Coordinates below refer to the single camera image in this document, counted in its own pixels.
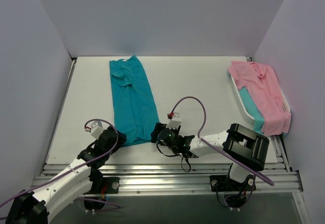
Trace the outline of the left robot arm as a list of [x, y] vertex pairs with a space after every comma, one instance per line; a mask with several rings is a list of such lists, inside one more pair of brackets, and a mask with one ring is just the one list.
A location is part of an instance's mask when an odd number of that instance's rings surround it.
[[100, 168], [126, 142], [112, 127], [100, 130], [95, 141], [57, 176], [13, 198], [6, 223], [50, 223], [68, 204], [85, 193], [97, 193], [104, 184]]

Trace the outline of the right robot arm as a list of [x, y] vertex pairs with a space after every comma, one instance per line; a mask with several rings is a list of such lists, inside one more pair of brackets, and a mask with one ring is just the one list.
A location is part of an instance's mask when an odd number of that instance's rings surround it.
[[233, 162], [226, 176], [228, 188], [241, 187], [246, 176], [252, 174], [270, 186], [274, 182], [261, 173], [264, 170], [270, 140], [240, 124], [233, 123], [221, 133], [207, 136], [181, 136], [180, 128], [171, 129], [166, 124], [156, 123], [151, 133], [151, 142], [168, 147], [173, 154], [184, 160], [219, 153]]

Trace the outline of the teal t-shirt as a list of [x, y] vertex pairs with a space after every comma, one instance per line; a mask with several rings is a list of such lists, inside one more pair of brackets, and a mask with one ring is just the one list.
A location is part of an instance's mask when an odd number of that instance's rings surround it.
[[114, 125], [126, 135], [125, 147], [151, 141], [159, 122], [146, 72], [136, 56], [109, 61]]

